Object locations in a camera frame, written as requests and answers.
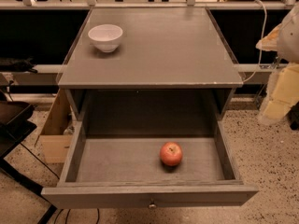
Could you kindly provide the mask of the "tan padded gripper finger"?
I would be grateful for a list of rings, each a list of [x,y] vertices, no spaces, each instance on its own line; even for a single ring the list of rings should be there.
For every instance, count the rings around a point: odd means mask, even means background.
[[[270,75],[258,121],[263,125],[280,122],[298,102],[299,64],[288,63]]]
[[[268,35],[263,37],[256,44],[256,48],[263,51],[278,50],[278,33],[281,25],[277,25]]]

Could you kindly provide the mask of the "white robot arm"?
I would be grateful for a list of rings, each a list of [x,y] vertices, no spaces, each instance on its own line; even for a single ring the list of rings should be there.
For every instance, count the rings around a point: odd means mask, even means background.
[[[267,36],[256,44],[263,51],[276,51],[287,66],[273,72],[267,83],[258,121],[272,125],[281,121],[299,102],[299,5],[295,5]]]

